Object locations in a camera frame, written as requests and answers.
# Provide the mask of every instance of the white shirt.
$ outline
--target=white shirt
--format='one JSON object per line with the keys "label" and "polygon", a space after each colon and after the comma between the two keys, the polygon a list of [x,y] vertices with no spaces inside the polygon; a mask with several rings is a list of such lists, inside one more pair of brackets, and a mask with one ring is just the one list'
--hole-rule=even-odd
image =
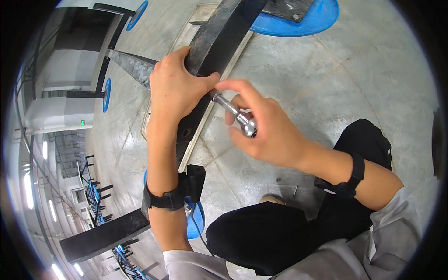
{"label": "white shirt", "polygon": [[[365,231],[350,241],[327,242],[272,280],[397,278],[421,238],[415,198],[401,188],[383,209],[372,213],[370,219],[373,231]],[[231,279],[223,258],[182,250],[165,251],[164,258],[171,280]]]}

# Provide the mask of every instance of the gray floor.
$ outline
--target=gray floor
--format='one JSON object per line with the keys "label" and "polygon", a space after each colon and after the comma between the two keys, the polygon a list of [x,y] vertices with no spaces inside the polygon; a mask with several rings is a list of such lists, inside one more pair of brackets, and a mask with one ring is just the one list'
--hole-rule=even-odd
{"label": "gray floor", "polygon": [[[130,32],[123,31],[116,49],[159,60],[197,3],[155,1]],[[310,139],[332,147],[351,122],[365,118],[381,128],[392,144],[393,171],[418,200],[425,228],[438,182],[432,176],[432,113],[438,106],[431,72],[412,30],[385,0],[340,0],[340,16],[330,29],[301,38],[254,34],[231,78],[248,78],[266,97],[275,98],[294,124]],[[141,206],[146,142],[140,135],[149,92],[111,62],[108,111],[95,107],[88,134],[98,177],[114,184],[105,201],[108,212],[121,216]],[[256,203],[272,193],[292,199],[308,218],[317,214],[323,192],[313,178],[254,160],[234,148],[227,136],[224,110],[213,108],[190,158],[207,172],[202,204],[208,226],[219,215]],[[131,245],[130,258],[151,273],[166,275],[162,252],[151,230]],[[196,251],[207,253],[200,241]],[[261,279],[228,264],[238,279]]]}

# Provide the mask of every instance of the wrist strap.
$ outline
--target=wrist strap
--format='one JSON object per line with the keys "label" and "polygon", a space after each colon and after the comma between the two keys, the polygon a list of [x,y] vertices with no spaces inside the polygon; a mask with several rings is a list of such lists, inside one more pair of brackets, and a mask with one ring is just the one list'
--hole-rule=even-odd
{"label": "wrist strap", "polygon": [[166,208],[168,211],[176,211],[184,206],[185,184],[181,182],[185,176],[182,173],[178,173],[179,185],[172,191],[164,193],[163,196],[155,196],[148,189],[148,183],[145,184],[145,190],[143,192],[143,198],[146,201],[148,208]]}
{"label": "wrist strap", "polygon": [[179,183],[177,188],[164,193],[163,196],[153,195],[148,189],[148,183],[145,182],[143,205],[147,208],[154,206],[156,208],[166,208],[168,211],[176,211],[184,206],[184,198],[187,196],[190,197],[192,203],[197,203],[201,198],[202,187],[204,186],[205,169],[203,166],[187,165],[187,173],[178,173]]}
{"label": "wrist strap", "polygon": [[352,176],[346,183],[340,183],[337,185],[332,185],[329,182],[316,177],[314,180],[314,185],[330,194],[336,194],[340,197],[352,198],[356,195],[356,187],[361,180],[364,180],[365,164],[364,159],[356,153],[350,154],[353,159],[353,170]]}

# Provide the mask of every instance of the cable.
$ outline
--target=cable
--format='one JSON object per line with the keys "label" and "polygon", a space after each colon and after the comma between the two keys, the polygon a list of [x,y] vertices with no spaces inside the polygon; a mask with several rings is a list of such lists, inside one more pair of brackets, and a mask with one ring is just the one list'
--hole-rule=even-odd
{"label": "cable", "polygon": [[205,244],[205,241],[204,241],[204,239],[202,238],[201,231],[199,230],[198,224],[196,224],[196,221],[194,220],[194,209],[195,209],[195,208],[196,208],[196,203],[193,204],[193,208],[192,208],[191,213],[190,213],[191,219],[192,219],[192,221],[193,221],[194,226],[196,227],[196,230],[198,231],[198,234],[199,234],[199,237],[200,237],[201,240],[202,240],[202,243],[204,243],[204,246],[207,248],[207,250],[209,251],[209,253],[214,257],[215,255],[214,255],[214,254],[210,251],[210,249],[207,247],[207,244]]}

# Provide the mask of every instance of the blue round base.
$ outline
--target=blue round base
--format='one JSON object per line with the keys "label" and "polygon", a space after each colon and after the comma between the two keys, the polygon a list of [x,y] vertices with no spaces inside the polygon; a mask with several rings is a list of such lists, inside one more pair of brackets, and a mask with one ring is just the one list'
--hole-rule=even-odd
{"label": "blue round base", "polygon": [[126,27],[126,31],[129,31],[133,29],[133,27],[137,24],[138,20],[142,17],[143,13],[146,10],[146,7],[148,7],[148,1],[144,1],[140,7],[137,8],[135,11],[135,15],[131,17],[131,20],[128,23],[128,26]]}
{"label": "blue round base", "polygon": [[[147,175],[148,175],[148,169],[145,169],[145,172],[143,173],[143,186],[146,185]],[[186,197],[185,202],[188,205],[190,205],[191,208],[193,208],[193,203],[191,203],[190,197]],[[196,229],[196,226],[193,223],[193,218],[194,218],[194,221],[196,222],[196,224],[198,225],[198,228],[200,231],[199,233],[198,233],[198,230]],[[188,240],[194,240],[194,239],[198,238],[199,235],[202,234],[202,232],[204,231],[204,225],[205,225],[204,209],[202,207],[201,202],[199,201],[196,204],[194,212],[190,213],[190,215],[188,215],[188,217],[187,217],[187,238],[188,238]]]}
{"label": "blue round base", "polygon": [[339,17],[337,0],[314,0],[301,22],[260,13],[250,30],[276,37],[301,37],[322,32]]}
{"label": "blue round base", "polygon": [[110,78],[108,78],[106,81],[106,85],[104,86],[103,113],[105,113],[109,107],[109,98],[111,96],[111,87],[112,87],[112,80]]}

